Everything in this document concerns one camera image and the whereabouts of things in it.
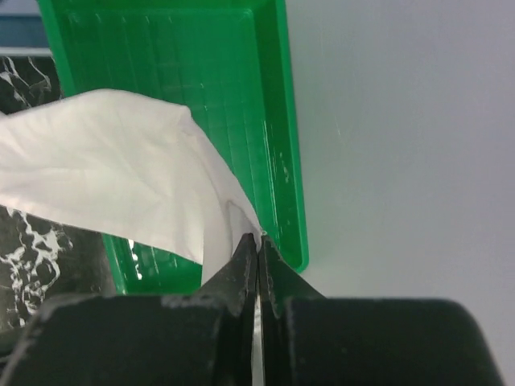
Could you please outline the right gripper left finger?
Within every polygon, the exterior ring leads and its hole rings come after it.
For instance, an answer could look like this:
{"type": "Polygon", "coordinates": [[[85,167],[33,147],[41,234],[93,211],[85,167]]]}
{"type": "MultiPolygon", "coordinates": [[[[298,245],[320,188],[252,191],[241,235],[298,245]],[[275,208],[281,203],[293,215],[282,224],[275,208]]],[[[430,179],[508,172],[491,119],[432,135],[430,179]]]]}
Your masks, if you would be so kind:
{"type": "Polygon", "coordinates": [[[163,296],[177,326],[174,385],[251,385],[258,254],[245,234],[227,264],[191,296],[163,296]]]}

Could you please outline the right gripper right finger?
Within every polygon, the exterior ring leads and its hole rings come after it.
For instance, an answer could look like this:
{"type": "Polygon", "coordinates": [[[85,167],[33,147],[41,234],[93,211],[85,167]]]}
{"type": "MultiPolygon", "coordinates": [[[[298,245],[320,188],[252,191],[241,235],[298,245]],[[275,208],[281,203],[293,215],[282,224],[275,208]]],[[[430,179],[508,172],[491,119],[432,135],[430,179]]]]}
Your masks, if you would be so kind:
{"type": "Polygon", "coordinates": [[[292,385],[290,338],[284,316],[286,301],[290,298],[322,298],[323,295],[284,261],[269,236],[262,237],[257,258],[264,384],[292,385]]]}

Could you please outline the white button-up shirt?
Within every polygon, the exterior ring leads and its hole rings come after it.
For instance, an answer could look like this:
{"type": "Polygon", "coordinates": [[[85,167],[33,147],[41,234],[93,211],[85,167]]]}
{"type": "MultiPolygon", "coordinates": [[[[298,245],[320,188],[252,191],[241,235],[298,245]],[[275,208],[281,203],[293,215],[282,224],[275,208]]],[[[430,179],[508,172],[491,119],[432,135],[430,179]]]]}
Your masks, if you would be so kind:
{"type": "Polygon", "coordinates": [[[84,92],[1,120],[1,203],[198,263],[210,279],[262,237],[236,176],[188,107],[84,92]]]}

